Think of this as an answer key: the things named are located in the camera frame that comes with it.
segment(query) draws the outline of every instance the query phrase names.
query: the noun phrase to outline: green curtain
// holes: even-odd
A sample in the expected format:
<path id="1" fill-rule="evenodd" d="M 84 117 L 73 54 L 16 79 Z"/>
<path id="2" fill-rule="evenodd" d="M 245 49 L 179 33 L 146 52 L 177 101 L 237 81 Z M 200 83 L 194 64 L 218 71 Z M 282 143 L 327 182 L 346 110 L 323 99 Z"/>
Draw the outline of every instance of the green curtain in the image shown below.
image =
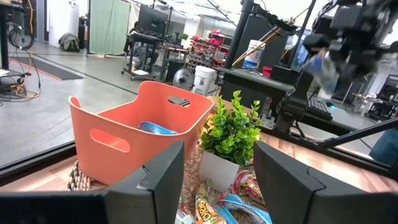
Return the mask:
<path id="1" fill-rule="evenodd" d="M 91 0 L 90 53 L 124 53 L 130 7 L 120 0 Z"/>

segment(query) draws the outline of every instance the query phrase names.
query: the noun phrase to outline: potted plant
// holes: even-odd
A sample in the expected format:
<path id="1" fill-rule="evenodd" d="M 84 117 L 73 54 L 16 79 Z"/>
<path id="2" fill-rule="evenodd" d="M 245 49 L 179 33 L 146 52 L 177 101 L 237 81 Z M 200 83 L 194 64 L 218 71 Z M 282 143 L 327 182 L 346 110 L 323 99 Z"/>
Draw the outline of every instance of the potted plant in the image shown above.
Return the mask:
<path id="1" fill-rule="evenodd" d="M 254 142 L 259 139 L 261 121 L 258 117 L 259 101 L 254 101 L 249 114 L 240 104 L 241 91 L 233 93 L 233 109 L 227 110 L 218 97 L 217 113 L 205 122 L 200 147 L 204 150 L 200 162 L 200 180 L 211 179 L 211 187 L 225 192 L 233 183 L 239 166 L 253 157 Z"/>
<path id="2" fill-rule="evenodd" d="M 180 34 L 180 36 L 178 37 L 180 40 L 188 40 L 188 34 Z"/>

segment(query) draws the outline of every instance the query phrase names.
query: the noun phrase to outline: orange plastic basket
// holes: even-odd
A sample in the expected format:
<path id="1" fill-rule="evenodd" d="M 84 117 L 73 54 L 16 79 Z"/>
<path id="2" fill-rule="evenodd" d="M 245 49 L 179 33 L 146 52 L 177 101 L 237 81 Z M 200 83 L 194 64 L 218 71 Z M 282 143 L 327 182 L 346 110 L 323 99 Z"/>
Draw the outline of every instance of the orange plastic basket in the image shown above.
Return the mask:
<path id="1" fill-rule="evenodd" d="M 169 102 L 170 96 L 186 99 L 190 105 L 175 105 Z M 81 109 L 75 97 L 69 97 L 69 104 L 80 169 L 108 185 L 129 175 L 177 140 L 185 141 L 188 158 L 198 141 L 197 130 L 203 127 L 214 105 L 204 96 L 157 82 L 143 82 L 134 101 L 98 114 Z M 137 127 L 143 121 L 178 134 L 141 131 Z"/>

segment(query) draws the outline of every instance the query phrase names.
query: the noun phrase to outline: artificial plant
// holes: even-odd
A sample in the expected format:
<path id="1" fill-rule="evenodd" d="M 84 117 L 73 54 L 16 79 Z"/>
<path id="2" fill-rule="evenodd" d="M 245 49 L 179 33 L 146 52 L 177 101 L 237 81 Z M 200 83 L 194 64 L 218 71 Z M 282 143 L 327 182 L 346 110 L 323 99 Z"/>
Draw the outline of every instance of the artificial plant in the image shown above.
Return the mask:
<path id="1" fill-rule="evenodd" d="M 221 97 L 218 97 L 217 113 L 205 122 L 201 133 L 200 146 L 217 156 L 235 164 L 245 165 L 253 157 L 254 142 L 258 140 L 261 121 L 258 117 L 260 101 L 254 101 L 249 114 L 240 104 L 241 91 L 233 93 L 233 109 L 227 110 Z"/>
<path id="2" fill-rule="evenodd" d="M 178 37 L 180 40 L 187 40 L 188 39 L 188 34 L 180 34 L 180 36 Z"/>

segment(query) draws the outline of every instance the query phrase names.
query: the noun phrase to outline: white pot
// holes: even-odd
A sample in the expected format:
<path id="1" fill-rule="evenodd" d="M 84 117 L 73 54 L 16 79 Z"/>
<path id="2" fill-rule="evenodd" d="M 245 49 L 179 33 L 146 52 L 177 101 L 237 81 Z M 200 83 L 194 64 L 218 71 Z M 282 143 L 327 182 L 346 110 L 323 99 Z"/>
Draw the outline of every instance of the white pot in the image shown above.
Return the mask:
<path id="1" fill-rule="evenodd" d="M 203 150 L 199 167 L 199 179 L 200 181 L 210 179 L 211 188 L 221 193 L 226 192 L 234 182 L 238 170 L 238 164 Z"/>

